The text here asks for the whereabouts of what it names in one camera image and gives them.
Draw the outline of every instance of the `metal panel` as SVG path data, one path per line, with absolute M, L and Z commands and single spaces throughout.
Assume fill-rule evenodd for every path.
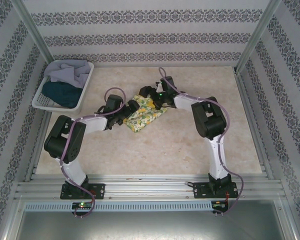
M 281 240 L 271 201 L 241 201 L 229 215 L 202 211 L 94 212 L 76 219 L 67 212 L 25 212 L 19 240 Z
M 24 209 L 25 209 L 24 202 L 15 201 L 12 203 L 0 239 L 14 240 L 17 238 L 19 227 L 24 216 Z
M 300 235 L 297 230 L 296 222 L 292 216 L 288 201 L 286 199 L 279 199 L 273 202 L 280 225 L 284 230 L 284 238 L 286 240 L 300 240 Z

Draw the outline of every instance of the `marble surface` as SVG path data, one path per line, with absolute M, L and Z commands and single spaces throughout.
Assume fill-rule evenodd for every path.
M 192 96 L 214 96 L 230 115 L 225 136 L 227 166 L 237 173 L 261 173 L 236 80 L 231 67 L 166 67 L 181 91 Z M 161 76 L 157 67 L 95 68 L 79 115 L 90 115 L 104 105 L 104 93 L 122 88 L 128 100 L 144 86 L 154 86 Z M 113 90 L 111 94 L 120 94 Z M 60 114 L 54 112 L 48 133 Z M 193 114 L 182 109 L 166 113 L 138 133 L 126 125 L 84 136 L 78 159 L 87 174 L 206 174 L 210 155 L 196 130 Z M 59 164 L 44 150 L 37 174 L 60 174 Z

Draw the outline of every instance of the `plastic basket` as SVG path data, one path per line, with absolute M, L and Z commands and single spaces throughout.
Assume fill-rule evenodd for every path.
M 88 64 L 89 64 L 91 70 L 90 70 L 89 76 L 85 82 L 85 85 L 83 87 L 78 104 L 74 108 L 67 108 L 67 107 L 60 106 L 59 104 L 55 103 L 50 98 L 44 96 L 41 93 L 42 87 L 44 86 L 44 84 L 50 80 L 49 77 L 46 77 L 46 76 L 42 79 L 42 82 L 34 95 L 34 98 L 31 103 L 32 106 L 36 109 L 42 109 L 42 110 L 46 110 L 49 112 L 72 113 L 75 115 L 79 114 L 81 111 L 81 108 L 82 108 L 83 101 L 85 100 L 86 90 L 90 83 L 91 74 L 95 67 L 92 62 L 88 62 Z

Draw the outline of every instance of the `black mounting plate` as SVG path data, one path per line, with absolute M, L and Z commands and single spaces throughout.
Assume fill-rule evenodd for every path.
M 191 182 L 189 187 L 193 188 L 193 194 L 195 199 L 225 199 L 226 193 L 229 194 L 229 198 L 237 198 L 238 197 L 238 189 L 235 182 L 231 182 L 230 184 L 221 187 L 216 194 L 211 191 L 209 186 L 209 182 Z
M 214 214 L 225 213 L 229 209 L 228 201 L 211 201 L 212 208 L 216 211 L 212 211 Z
M 94 198 L 96 200 L 104 199 L 105 188 L 106 185 L 103 183 L 89 183 L 88 185 L 89 192 L 91 192 L 94 195 Z M 83 193 L 82 191 L 80 191 L 80 193 L 78 193 L 78 192 L 71 191 L 71 189 L 69 188 L 69 184 L 65 183 L 62 185 L 60 199 L 77 200 L 77 199 L 92 199 L 92 198 L 86 192 Z

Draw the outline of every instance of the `floral fabric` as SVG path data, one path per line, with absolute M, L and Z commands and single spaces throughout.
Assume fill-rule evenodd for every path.
M 140 107 L 130 117 L 126 118 L 124 123 L 135 133 L 138 133 L 168 110 L 166 107 L 157 110 L 150 97 L 136 95 L 133 97 L 133 100 L 135 100 Z

